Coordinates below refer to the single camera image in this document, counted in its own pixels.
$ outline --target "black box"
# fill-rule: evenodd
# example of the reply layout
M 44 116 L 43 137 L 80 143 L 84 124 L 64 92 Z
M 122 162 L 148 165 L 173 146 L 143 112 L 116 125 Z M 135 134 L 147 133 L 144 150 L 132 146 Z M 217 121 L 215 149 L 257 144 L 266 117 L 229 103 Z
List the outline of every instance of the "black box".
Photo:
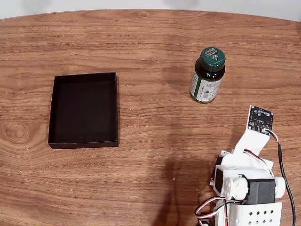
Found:
M 56 76 L 48 144 L 53 149 L 118 146 L 116 73 Z

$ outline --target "black cable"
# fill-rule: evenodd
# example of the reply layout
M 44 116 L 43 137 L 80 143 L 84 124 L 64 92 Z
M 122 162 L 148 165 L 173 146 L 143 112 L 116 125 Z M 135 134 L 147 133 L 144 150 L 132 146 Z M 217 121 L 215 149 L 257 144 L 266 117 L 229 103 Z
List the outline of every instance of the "black cable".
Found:
M 285 175 L 284 166 L 283 166 L 283 162 L 282 162 L 282 150 L 281 150 L 280 143 L 278 143 L 278 157 L 279 157 L 279 165 L 280 165 L 281 174 L 282 174 L 282 177 L 284 178 L 286 190 L 287 190 L 288 196 L 289 196 L 290 201 L 291 201 L 292 213 L 293 213 L 293 226 L 296 226 L 296 207 L 295 207 L 295 203 L 293 201 L 293 194 L 292 194 L 291 189 L 288 185 L 288 181 L 287 181 L 287 178 L 286 178 L 286 175 Z

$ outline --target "white wall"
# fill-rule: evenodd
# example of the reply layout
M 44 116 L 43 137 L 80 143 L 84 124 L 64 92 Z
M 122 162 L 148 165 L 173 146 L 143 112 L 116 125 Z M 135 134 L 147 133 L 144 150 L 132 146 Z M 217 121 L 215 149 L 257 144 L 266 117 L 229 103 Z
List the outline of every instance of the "white wall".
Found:
M 191 9 L 301 21 L 301 0 L 0 0 L 0 19 L 49 12 L 111 8 Z

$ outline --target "pill bottle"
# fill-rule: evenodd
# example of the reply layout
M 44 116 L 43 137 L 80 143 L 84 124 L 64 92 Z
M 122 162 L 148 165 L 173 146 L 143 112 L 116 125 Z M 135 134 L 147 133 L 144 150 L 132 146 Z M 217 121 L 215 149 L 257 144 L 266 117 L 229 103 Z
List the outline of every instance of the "pill bottle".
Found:
M 194 100 L 204 104 L 214 100 L 225 74 L 225 61 L 220 49 L 203 49 L 192 74 L 190 95 Z

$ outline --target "white label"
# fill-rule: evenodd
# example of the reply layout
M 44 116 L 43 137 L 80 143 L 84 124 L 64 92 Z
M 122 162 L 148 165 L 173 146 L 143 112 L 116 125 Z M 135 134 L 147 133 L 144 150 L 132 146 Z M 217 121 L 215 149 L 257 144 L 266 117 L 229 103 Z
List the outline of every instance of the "white label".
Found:
M 198 83 L 198 75 L 197 75 L 196 71 L 193 71 L 192 81 L 191 81 L 191 85 L 190 85 L 190 94 L 192 96 L 194 95 L 194 92 L 196 91 L 197 83 Z
M 222 80 L 206 81 L 202 79 L 197 94 L 198 101 L 211 101 L 215 98 Z

